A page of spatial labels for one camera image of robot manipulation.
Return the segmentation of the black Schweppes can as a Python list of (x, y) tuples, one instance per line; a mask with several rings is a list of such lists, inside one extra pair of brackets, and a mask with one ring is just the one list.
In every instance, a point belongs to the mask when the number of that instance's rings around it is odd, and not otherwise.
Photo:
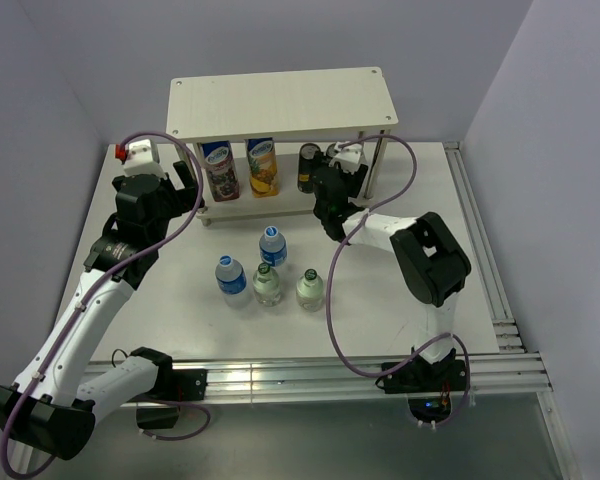
[(337, 144), (332, 143), (327, 147), (326, 156), (329, 158), (333, 158), (337, 155), (338, 152), (339, 152), (339, 149), (337, 147)]
[(322, 151), (315, 143), (305, 143), (300, 147), (298, 156), (297, 187), (305, 194), (313, 192), (311, 174), (320, 165)]

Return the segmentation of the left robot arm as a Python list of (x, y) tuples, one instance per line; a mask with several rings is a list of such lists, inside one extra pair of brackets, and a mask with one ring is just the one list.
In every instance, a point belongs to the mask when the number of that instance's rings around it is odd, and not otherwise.
[(173, 400), (173, 361), (139, 347), (119, 367), (84, 383), (82, 377), (109, 325), (138, 290), (170, 239), (172, 219), (201, 205), (199, 186), (184, 161), (168, 174), (116, 177), (116, 210), (84, 262), (79, 284), (41, 350), (9, 385), (0, 385), (1, 442), (29, 445), (55, 458), (74, 458), (96, 424), (139, 396)]

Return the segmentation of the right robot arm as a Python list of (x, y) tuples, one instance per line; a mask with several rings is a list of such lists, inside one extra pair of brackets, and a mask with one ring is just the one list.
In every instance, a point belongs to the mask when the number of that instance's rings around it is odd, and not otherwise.
[[(357, 175), (336, 165), (321, 165), (311, 174), (316, 199), (314, 215), (328, 237), (338, 243), (331, 259), (325, 287), (326, 323), (331, 344), (343, 364), (357, 375), (380, 378), (413, 365), (415, 383), (432, 390), (442, 383), (447, 368), (456, 362), (453, 334), (457, 300), (472, 267), (468, 256), (443, 219), (434, 212), (420, 217), (378, 214), (378, 205), (363, 208), (350, 201)], [(413, 352), (402, 362), (380, 373), (354, 366), (338, 344), (332, 319), (332, 289), (338, 259), (345, 247), (362, 245), (392, 253), (407, 289), (426, 307)]]

